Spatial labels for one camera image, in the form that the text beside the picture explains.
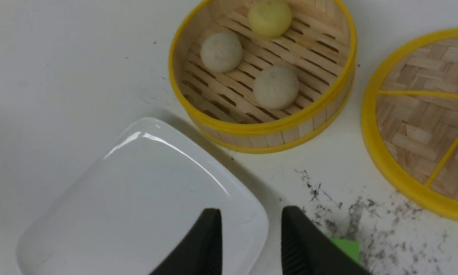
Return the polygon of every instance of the ceramic plate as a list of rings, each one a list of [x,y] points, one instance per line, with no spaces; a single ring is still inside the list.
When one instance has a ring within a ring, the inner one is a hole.
[[[145,118],[24,233],[17,261],[24,275],[146,275],[206,207],[222,212],[223,274],[248,274],[267,238],[262,205],[197,144]]]

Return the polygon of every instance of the green sponge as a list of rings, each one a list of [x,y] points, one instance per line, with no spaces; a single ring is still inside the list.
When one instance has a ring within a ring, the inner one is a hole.
[[[330,239],[334,245],[339,247],[349,258],[353,259],[357,264],[359,262],[359,242],[353,242],[342,239]]]

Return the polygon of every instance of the white table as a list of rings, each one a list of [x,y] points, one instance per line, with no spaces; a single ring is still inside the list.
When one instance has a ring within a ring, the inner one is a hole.
[[[376,275],[458,274],[458,223],[394,191],[365,150],[359,120],[379,63],[407,40],[457,27],[458,0],[346,0],[359,36],[351,99],[320,136],[271,155],[214,146],[171,91],[171,38],[197,2],[0,0],[0,275],[19,274],[19,236],[143,116],[190,136],[264,204],[273,229],[254,274],[280,274],[285,205],[302,207],[329,235],[362,241]]]

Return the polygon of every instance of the woven bamboo lid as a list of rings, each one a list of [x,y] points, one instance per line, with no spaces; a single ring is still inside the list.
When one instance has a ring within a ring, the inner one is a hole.
[[[458,220],[458,29],[391,54],[363,103],[370,156],[404,195]]]

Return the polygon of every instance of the dumpling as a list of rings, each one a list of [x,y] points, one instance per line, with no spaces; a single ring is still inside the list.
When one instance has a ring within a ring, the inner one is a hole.
[[[215,33],[201,46],[201,61],[215,73],[227,73],[243,59],[243,46],[231,32]]]
[[[295,101],[298,86],[298,78],[291,68],[271,66],[256,77],[253,92],[261,107],[281,110]]]

